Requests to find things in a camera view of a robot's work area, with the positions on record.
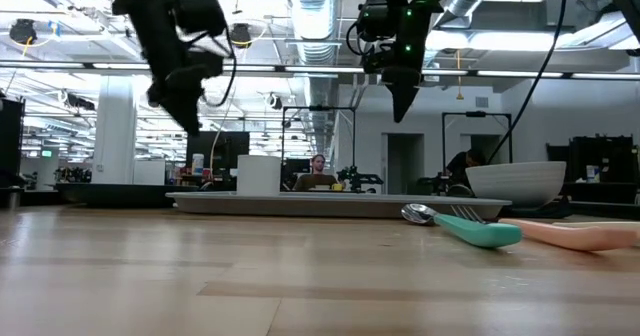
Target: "metal pole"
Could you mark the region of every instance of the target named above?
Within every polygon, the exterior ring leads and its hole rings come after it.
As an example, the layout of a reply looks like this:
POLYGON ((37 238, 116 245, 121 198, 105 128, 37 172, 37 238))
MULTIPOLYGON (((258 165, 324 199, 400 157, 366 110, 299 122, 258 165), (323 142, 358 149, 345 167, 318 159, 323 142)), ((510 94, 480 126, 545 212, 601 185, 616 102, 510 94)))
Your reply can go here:
POLYGON ((285 131, 285 127, 284 124, 286 122, 286 113, 287 110, 289 108, 288 107, 284 107, 282 108, 282 146, 281 146, 281 156, 280 156, 280 164, 283 165, 284 164, 284 131, 285 131))
POLYGON ((353 113, 353 133, 351 135, 351 166, 356 165, 356 109, 352 108, 351 112, 353 113))
MULTIPOLYGON (((505 115, 509 124, 509 130, 511 130, 511 115, 505 115)), ((509 163, 513 163, 513 133, 509 135, 509 163)))
POLYGON ((445 135, 445 118, 447 117, 447 113, 442 113, 442 173, 445 174, 447 170, 447 141, 445 135))

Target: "spoon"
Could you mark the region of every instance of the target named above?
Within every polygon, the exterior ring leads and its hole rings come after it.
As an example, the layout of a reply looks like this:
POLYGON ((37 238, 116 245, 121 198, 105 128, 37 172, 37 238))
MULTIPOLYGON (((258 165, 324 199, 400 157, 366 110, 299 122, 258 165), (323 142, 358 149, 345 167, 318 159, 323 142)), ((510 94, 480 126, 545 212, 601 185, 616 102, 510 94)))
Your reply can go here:
POLYGON ((522 240, 520 227, 508 224, 484 224, 456 216, 443 215, 420 204, 409 204, 402 208, 402 216, 413 223, 442 226, 465 242, 483 248, 498 248, 513 245, 522 240))

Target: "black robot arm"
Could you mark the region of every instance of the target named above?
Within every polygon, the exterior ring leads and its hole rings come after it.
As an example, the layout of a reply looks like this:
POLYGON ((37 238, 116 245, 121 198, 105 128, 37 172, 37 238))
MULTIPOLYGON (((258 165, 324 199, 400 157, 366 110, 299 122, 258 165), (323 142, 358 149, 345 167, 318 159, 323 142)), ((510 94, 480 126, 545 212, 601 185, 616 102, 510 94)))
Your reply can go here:
MULTIPOLYGON (((400 122, 422 82, 422 64, 429 22, 443 12, 440 0, 367 0, 360 5, 355 28, 360 39, 384 41, 380 50, 360 54, 365 73, 381 73, 393 96, 394 121, 400 122)), ((640 39, 640 0, 614 0, 631 30, 640 39)))
MULTIPOLYGON (((222 73, 224 56, 190 50, 193 42, 180 40, 176 26, 186 34, 215 37, 225 30, 224 13, 217 0, 115 0, 114 14, 129 15, 142 56, 149 63, 153 83, 149 103, 161 105, 190 135, 199 132, 198 99, 201 81, 222 73)), ((234 59, 229 42, 230 57, 234 59)))

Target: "bowl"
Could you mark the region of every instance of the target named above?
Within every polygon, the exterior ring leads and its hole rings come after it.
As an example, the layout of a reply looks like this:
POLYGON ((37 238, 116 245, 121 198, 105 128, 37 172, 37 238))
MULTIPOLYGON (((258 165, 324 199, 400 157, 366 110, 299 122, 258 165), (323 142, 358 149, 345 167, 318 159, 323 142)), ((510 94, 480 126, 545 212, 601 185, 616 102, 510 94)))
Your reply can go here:
POLYGON ((564 162, 526 162, 470 167, 467 177, 479 198, 508 200, 516 208, 538 208, 553 201, 564 183, 564 162))

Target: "wooden table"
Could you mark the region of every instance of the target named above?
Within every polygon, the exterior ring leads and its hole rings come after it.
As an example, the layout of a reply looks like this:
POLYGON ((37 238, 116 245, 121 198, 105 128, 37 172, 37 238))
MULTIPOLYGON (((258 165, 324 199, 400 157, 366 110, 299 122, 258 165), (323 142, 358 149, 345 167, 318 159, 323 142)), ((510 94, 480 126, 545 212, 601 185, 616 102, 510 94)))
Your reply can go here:
POLYGON ((635 336, 638 315, 639 249, 487 251, 395 220, 0 213, 3 335, 635 336))

